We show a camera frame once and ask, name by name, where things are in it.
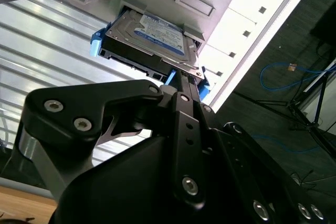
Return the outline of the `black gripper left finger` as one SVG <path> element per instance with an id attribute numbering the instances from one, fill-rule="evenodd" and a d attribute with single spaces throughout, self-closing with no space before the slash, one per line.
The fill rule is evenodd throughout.
<path id="1" fill-rule="evenodd" d="M 189 76 L 169 86 L 132 80 L 38 89 L 25 100 L 15 146 L 59 203 L 80 175 L 152 137 L 199 137 Z"/>

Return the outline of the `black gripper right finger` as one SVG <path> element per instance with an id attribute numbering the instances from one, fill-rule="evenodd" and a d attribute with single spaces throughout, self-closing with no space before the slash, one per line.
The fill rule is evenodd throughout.
<path id="1" fill-rule="evenodd" d="M 192 223 L 330 223 L 320 205 L 238 124 L 221 126 L 200 102 L 189 77 L 194 111 L 201 124 L 206 203 Z"/>

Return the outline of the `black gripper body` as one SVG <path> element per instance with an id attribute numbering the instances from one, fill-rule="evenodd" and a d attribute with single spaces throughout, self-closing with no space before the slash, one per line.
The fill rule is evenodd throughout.
<path id="1" fill-rule="evenodd" d="M 76 178 L 52 223 L 235 223 L 199 137 L 152 137 Z"/>

